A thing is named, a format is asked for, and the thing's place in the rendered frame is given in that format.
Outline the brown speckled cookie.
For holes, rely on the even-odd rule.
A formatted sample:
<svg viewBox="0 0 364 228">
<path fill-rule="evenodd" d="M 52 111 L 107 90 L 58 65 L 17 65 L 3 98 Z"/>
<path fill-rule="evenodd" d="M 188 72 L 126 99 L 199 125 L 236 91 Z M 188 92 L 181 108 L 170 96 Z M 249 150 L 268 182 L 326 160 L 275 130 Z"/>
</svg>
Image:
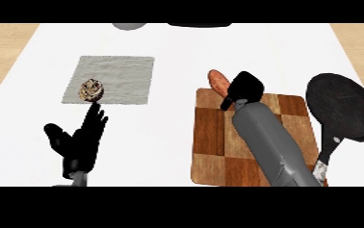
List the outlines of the brown speckled cookie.
<svg viewBox="0 0 364 228">
<path fill-rule="evenodd" d="M 104 86 L 99 81 L 89 79 L 80 86 L 79 95 L 83 101 L 96 102 L 104 94 Z"/>
</svg>

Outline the checkered wooden cutting board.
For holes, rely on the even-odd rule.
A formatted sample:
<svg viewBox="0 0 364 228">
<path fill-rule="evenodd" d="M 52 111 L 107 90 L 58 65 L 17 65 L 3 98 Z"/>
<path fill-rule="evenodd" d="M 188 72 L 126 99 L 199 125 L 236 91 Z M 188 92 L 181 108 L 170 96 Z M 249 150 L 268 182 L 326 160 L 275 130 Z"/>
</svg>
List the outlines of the checkered wooden cutting board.
<svg viewBox="0 0 364 228">
<path fill-rule="evenodd" d="M 222 101 L 213 89 L 197 90 L 193 182 L 225 187 L 268 187 L 265 173 L 233 125 L 234 108 L 224 112 Z M 308 168 L 314 169 L 318 148 L 305 98 L 265 93 L 262 103 L 301 146 Z"/>
</svg>

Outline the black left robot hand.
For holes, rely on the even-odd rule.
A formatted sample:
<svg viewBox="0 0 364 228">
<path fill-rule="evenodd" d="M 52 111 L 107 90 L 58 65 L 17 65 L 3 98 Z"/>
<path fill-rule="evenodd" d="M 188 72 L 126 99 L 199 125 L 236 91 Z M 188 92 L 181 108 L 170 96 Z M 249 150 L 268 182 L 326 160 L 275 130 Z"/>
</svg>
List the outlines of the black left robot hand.
<svg viewBox="0 0 364 228">
<path fill-rule="evenodd" d="M 45 125 L 51 147 L 62 157 L 62 177 L 70 179 L 82 171 L 89 173 L 93 169 L 99 141 L 108 117 L 104 115 L 101 105 L 93 102 L 86 114 L 82 128 L 73 135 L 52 123 Z"/>
</svg>

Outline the black frying pan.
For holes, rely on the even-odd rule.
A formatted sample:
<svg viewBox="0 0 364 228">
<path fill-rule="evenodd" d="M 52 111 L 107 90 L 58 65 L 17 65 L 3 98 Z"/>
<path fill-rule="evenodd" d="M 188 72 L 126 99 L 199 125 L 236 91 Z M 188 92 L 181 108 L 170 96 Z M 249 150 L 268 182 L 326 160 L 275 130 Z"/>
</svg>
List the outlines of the black frying pan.
<svg viewBox="0 0 364 228">
<path fill-rule="evenodd" d="M 330 156 L 344 139 L 364 141 L 364 88 L 348 77 L 321 73 L 309 80 L 307 101 L 321 125 L 321 151 L 312 175 L 324 184 Z"/>
</svg>

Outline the grey round bowl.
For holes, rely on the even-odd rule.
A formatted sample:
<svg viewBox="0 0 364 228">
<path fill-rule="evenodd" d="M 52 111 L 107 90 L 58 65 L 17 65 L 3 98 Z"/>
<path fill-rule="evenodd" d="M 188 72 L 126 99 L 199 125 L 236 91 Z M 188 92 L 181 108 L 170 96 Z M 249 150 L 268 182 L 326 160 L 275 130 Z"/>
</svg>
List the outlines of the grey round bowl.
<svg viewBox="0 0 364 228">
<path fill-rule="evenodd" d="M 132 31 L 145 26 L 147 23 L 113 23 L 114 27 L 125 31 Z"/>
</svg>

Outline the orange sweet potato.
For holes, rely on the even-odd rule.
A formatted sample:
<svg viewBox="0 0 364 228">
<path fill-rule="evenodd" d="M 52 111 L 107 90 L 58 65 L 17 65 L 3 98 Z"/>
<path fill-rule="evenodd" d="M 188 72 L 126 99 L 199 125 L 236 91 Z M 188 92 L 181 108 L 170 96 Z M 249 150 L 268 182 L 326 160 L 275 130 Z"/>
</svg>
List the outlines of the orange sweet potato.
<svg viewBox="0 0 364 228">
<path fill-rule="evenodd" d="M 207 79 L 212 89 L 222 97 L 227 97 L 231 82 L 227 79 L 225 75 L 216 69 L 212 69 L 207 73 Z"/>
</svg>

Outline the black flat appliance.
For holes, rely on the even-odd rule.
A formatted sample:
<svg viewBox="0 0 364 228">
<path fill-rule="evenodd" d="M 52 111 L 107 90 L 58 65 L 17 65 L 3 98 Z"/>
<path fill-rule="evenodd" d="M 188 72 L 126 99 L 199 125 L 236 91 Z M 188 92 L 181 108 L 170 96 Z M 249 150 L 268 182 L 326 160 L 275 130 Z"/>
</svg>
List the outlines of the black flat appliance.
<svg viewBox="0 0 364 228">
<path fill-rule="evenodd" d="M 167 23 L 170 26 L 190 28 L 221 28 L 231 26 L 233 23 Z"/>
</svg>

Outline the grey cloth placemat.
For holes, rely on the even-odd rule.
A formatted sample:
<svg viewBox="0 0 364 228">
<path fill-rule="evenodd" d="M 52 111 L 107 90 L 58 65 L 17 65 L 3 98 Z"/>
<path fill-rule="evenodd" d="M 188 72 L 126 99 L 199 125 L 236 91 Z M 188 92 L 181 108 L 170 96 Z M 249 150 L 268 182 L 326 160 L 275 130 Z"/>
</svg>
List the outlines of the grey cloth placemat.
<svg viewBox="0 0 364 228">
<path fill-rule="evenodd" d="M 148 103 L 154 70 L 153 57 L 82 56 L 62 95 L 64 104 L 88 104 L 80 97 L 83 83 L 102 84 L 101 104 L 144 105 Z"/>
</svg>

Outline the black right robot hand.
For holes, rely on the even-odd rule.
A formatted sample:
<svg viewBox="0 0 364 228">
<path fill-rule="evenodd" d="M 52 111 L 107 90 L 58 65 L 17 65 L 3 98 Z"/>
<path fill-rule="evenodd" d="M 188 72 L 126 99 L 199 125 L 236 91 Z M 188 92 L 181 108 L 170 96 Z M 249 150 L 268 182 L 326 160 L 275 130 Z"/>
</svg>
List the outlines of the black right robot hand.
<svg viewBox="0 0 364 228">
<path fill-rule="evenodd" d="M 264 92 L 265 86 L 261 80 L 247 71 L 241 71 L 228 87 L 228 96 L 221 104 L 221 110 L 228 110 L 240 99 L 249 103 L 259 102 Z"/>
</svg>

